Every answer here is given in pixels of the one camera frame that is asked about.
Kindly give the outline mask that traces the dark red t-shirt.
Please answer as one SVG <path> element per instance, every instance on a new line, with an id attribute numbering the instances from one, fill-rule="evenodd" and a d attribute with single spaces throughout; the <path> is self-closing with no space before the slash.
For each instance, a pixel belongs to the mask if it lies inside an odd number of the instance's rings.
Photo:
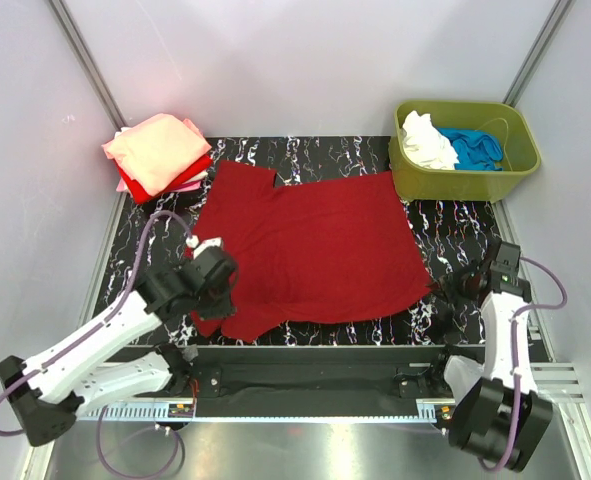
<path id="1" fill-rule="evenodd" d="M 194 232 L 239 265 L 234 315 L 192 319 L 204 337 L 244 342 L 286 321 L 389 316 L 429 292 L 430 275 L 389 172 L 277 186 L 275 171 L 222 161 Z"/>

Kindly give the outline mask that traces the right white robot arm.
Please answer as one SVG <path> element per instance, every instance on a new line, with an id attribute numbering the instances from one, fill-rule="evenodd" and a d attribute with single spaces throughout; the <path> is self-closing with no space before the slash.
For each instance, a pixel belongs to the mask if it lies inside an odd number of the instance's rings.
<path id="1" fill-rule="evenodd" d="M 429 384 L 451 396 L 451 446 L 475 456 L 487 472 L 524 470 L 553 417 L 530 365 L 528 314 L 536 309 L 530 283 L 521 278 L 518 245 L 496 240 L 483 259 L 433 281 L 432 294 L 455 307 L 478 304 L 485 331 L 483 361 L 447 347 L 429 370 Z"/>

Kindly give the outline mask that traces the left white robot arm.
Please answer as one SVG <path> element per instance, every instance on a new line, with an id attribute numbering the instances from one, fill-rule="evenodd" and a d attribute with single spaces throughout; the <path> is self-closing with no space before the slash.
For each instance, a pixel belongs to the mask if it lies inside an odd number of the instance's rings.
<path id="1" fill-rule="evenodd" d="M 182 314 L 206 320 L 229 316 L 238 264 L 216 237 L 193 247 L 176 265 L 149 269 L 103 312 L 53 347 L 28 359 L 0 362 L 0 381 L 29 444 L 46 445 L 74 423 L 114 402 L 140 394 L 183 394 L 192 355 L 159 344 L 143 356 L 104 365 L 131 341 Z"/>

